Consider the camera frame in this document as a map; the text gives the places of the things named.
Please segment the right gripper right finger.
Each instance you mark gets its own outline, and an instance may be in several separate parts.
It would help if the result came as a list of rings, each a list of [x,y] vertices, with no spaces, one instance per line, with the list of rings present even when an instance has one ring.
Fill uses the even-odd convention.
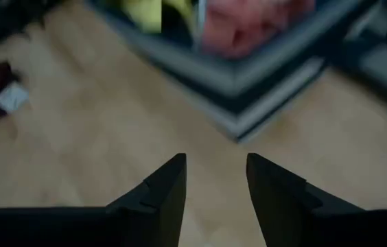
[[[246,177],[267,247],[331,247],[324,219],[363,212],[256,153],[247,155]]]

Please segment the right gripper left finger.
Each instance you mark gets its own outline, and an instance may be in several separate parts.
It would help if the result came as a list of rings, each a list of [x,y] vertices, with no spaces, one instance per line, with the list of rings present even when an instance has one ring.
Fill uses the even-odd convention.
[[[187,156],[173,156],[106,206],[106,241],[116,247],[178,247],[187,194]]]

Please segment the coral pink garment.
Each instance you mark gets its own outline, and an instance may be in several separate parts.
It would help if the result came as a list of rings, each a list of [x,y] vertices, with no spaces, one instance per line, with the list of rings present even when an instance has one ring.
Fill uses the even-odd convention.
[[[242,58],[315,8],[316,0],[205,0],[199,48]]]

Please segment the yellow garment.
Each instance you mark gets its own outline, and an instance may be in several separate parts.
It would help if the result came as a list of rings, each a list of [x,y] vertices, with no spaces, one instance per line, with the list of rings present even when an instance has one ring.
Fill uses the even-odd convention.
[[[162,34],[186,27],[194,28],[194,7],[191,0],[106,0],[112,8],[123,12],[141,31]]]

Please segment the navy white striped fabric bin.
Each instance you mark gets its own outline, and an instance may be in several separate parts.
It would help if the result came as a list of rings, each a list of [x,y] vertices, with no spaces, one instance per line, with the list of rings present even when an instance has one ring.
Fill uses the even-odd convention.
[[[232,139],[248,136],[317,78],[326,53],[377,0],[316,0],[316,8],[242,58],[199,48],[205,0],[191,0],[194,28],[141,31],[106,0],[86,0],[145,59],[178,80]]]

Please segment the white paper tag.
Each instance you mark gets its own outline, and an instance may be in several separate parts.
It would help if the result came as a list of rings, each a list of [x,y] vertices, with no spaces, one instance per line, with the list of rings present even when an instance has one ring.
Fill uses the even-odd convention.
[[[28,96],[27,90],[13,81],[0,91],[0,109],[7,114],[13,113],[28,100]]]

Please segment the black table frame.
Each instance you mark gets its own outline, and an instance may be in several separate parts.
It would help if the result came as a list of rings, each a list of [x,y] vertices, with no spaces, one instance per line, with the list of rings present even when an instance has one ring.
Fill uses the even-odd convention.
[[[341,72],[387,102],[387,0],[377,0],[329,59]]]

